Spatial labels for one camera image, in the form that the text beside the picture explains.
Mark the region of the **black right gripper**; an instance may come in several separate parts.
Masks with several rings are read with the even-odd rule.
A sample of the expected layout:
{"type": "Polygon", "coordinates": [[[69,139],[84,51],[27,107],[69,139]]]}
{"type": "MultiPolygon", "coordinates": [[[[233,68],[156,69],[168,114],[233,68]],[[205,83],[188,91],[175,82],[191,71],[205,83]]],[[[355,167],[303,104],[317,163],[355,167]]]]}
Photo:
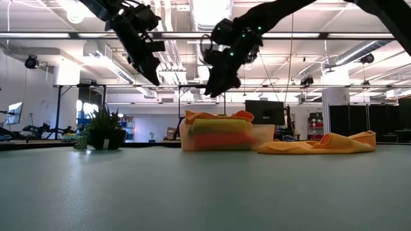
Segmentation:
{"type": "Polygon", "coordinates": [[[247,61],[255,46],[262,46],[264,25],[260,22],[240,22],[222,19],[211,32],[211,41],[226,46],[223,51],[210,49],[210,78],[204,94],[215,98],[231,88],[239,88],[237,70],[247,61]]]}

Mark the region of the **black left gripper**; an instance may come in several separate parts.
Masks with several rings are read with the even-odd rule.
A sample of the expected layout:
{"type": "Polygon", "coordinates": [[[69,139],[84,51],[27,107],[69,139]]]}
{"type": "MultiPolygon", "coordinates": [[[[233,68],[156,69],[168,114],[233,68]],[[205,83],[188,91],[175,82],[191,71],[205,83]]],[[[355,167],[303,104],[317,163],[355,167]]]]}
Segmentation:
{"type": "Polygon", "coordinates": [[[153,85],[159,86],[157,68],[160,64],[158,58],[153,56],[155,42],[148,31],[155,29],[159,20],[151,7],[136,2],[137,6],[123,8],[113,19],[105,23],[105,31],[113,30],[123,48],[128,54],[128,63],[141,73],[153,85]]]}

